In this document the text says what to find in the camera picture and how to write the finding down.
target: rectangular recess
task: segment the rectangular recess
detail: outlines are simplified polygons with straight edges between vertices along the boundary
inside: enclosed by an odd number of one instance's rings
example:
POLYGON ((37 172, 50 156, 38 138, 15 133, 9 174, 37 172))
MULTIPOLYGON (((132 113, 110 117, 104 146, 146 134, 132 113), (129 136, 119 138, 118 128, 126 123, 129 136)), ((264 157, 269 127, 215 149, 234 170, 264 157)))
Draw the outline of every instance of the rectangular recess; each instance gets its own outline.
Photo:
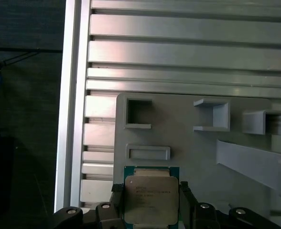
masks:
POLYGON ((135 146, 127 145, 127 159, 170 160, 168 146, 135 146))

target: black cable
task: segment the black cable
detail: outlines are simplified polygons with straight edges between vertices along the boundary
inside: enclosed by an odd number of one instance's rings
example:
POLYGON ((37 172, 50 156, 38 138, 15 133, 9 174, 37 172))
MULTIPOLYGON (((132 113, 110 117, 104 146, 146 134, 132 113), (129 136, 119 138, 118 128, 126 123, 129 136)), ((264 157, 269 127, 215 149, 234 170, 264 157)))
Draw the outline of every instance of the black cable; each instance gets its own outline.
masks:
POLYGON ((31 52, 26 52, 24 54, 21 54, 21 55, 18 55, 18 56, 15 56, 15 57, 12 57, 12 58, 9 58, 9 59, 6 59, 4 60, 3 62, 6 64, 7 61, 10 61, 10 60, 13 60, 13 59, 16 59, 16 58, 19 58, 19 57, 22 57, 22 56, 25 56, 25 55, 28 55, 30 54, 31 52))
POLYGON ((40 54, 40 53, 39 53, 39 52, 37 52, 37 53, 32 54, 32 55, 30 55, 30 56, 27 56, 27 57, 21 58, 21 59, 19 59, 18 61, 14 61, 14 62, 12 62, 12 63, 8 63, 8 64, 6 64, 5 66, 9 66, 9 65, 11 65, 11 64, 14 64, 14 63, 17 63, 17 62, 20 62, 20 61, 26 60, 26 59, 28 59, 28 58, 30 58, 30 57, 36 56, 37 54, 40 54))

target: rectangular slot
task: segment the rectangular slot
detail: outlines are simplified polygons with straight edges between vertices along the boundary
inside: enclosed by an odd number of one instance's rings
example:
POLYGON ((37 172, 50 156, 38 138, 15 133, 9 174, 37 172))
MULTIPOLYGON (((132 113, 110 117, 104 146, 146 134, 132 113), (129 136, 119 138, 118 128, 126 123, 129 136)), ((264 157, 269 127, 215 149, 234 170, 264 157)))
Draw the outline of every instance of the rectangular slot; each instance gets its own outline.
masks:
POLYGON ((127 159, 170 160, 170 147, 127 145, 126 154, 127 159))
POLYGON ((142 98, 125 98, 124 128, 151 129, 146 112, 152 112, 152 100, 142 98))

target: metal bolt head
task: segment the metal bolt head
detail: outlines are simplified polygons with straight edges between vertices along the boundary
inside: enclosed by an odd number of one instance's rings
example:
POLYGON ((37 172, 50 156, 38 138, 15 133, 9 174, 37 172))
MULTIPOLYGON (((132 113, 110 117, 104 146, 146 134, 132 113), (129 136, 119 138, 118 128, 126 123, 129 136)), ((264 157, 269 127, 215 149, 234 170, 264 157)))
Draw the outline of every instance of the metal bolt head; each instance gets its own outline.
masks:
POLYGON ((68 213, 68 214, 75 214, 75 213, 76 213, 76 210, 70 209, 70 210, 67 211, 67 213, 68 213))
POLYGON ((236 213, 240 215, 244 215, 246 212, 243 209, 237 209, 236 213))
POLYGON ((200 207, 202 207, 202 208, 209 208, 209 205, 208 204, 201 204, 200 207))
POLYGON ((109 208, 109 207, 110 207, 109 204, 104 204, 104 205, 102 205, 102 208, 109 208))

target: silver screw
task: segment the silver screw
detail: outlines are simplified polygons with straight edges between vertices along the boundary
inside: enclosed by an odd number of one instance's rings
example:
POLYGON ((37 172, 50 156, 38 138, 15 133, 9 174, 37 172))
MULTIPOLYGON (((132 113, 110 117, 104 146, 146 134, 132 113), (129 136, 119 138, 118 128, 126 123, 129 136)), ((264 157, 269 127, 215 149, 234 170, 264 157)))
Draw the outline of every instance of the silver screw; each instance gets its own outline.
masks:
POLYGON ((209 205, 208 204, 201 204, 200 207, 202 207, 202 208, 209 208, 209 205))
POLYGON ((243 209, 237 209, 236 213, 240 215, 244 215, 246 212, 243 209))
POLYGON ((76 213, 76 210, 74 210, 74 209, 71 209, 71 210, 68 210, 68 212, 67 212, 68 214, 75 214, 76 213))

